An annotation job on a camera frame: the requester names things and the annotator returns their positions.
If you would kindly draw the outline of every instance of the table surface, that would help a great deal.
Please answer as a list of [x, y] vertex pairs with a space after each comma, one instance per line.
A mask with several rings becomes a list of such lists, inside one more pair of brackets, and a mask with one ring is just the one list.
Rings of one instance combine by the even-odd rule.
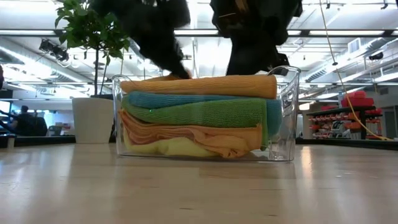
[[0, 223], [397, 223], [398, 152], [297, 146], [294, 162], [0, 151]]

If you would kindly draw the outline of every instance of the white pot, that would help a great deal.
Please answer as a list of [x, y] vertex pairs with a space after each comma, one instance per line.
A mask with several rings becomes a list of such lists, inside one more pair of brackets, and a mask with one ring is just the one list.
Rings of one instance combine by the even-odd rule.
[[113, 102], [99, 98], [72, 99], [78, 144], [105, 144], [113, 125]]

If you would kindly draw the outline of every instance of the potted plant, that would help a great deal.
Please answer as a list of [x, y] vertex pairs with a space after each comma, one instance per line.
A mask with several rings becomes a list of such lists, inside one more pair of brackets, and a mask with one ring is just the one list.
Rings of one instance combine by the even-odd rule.
[[[90, 8], [90, 1], [64, 0], [63, 7], [58, 8], [57, 13], [55, 27], [61, 19], [68, 22], [64, 27], [65, 32], [59, 38], [61, 44], [66, 42], [68, 49], [77, 47], [85, 49], [85, 57], [88, 49], [95, 50], [94, 96], [96, 96], [100, 54], [106, 58], [105, 78], [111, 57], [123, 59], [122, 50], [128, 50], [130, 45], [128, 36], [113, 14], [99, 16]], [[113, 125], [112, 101], [99, 98], [74, 98], [72, 105], [76, 142], [108, 143]]]

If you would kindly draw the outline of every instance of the stack of towels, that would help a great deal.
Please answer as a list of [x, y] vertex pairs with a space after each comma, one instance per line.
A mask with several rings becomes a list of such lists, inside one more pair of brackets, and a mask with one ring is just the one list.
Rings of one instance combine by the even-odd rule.
[[122, 82], [119, 112], [130, 151], [238, 158], [267, 147], [279, 132], [274, 76]]

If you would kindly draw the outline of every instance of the orange towel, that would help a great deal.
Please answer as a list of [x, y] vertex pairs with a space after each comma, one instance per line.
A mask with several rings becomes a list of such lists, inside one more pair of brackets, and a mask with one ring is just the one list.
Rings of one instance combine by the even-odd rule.
[[126, 93], [144, 91], [163, 94], [253, 96], [268, 99], [275, 99], [277, 94], [277, 82], [273, 75], [229, 75], [167, 82], [125, 81], [120, 87]]
[[167, 126], [138, 121], [129, 113], [119, 112], [129, 139], [136, 144], [150, 144], [162, 139], [186, 137], [200, 147], [225, 158], [237, 158], [260, 149], [262, 128], [209, 128], [203, 126]]

